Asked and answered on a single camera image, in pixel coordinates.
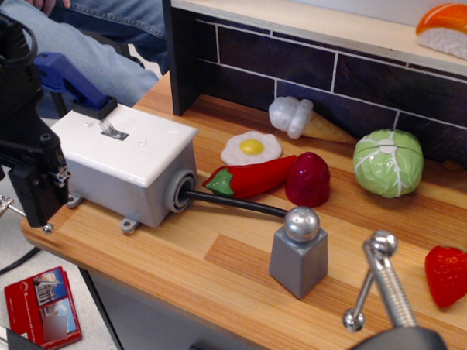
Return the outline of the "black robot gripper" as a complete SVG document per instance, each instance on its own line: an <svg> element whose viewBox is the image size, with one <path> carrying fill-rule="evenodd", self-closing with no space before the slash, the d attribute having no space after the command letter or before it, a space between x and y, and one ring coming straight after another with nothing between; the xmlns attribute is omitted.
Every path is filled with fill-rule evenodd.
<svg viewBox="0 0 467 350"><path fill-rule="evenodd" d="M36 98L0 115L1 166L11 168L9 179L29 225L45 226L69 199L70 171L57 134L38 116Z"/></svg>

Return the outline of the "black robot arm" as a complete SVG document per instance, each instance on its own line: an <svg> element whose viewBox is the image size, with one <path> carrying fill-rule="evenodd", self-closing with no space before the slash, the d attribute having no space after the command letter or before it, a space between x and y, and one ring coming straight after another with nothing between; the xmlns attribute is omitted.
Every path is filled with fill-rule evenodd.
<svg viewBox="0 0 467 350"><path fill-rule="evenodd" d="M0 11L0 181L9 177L38 228L67 203L69 172L58 136L38 116L43 90L36 40L28 36L30 29Z"/></svg>

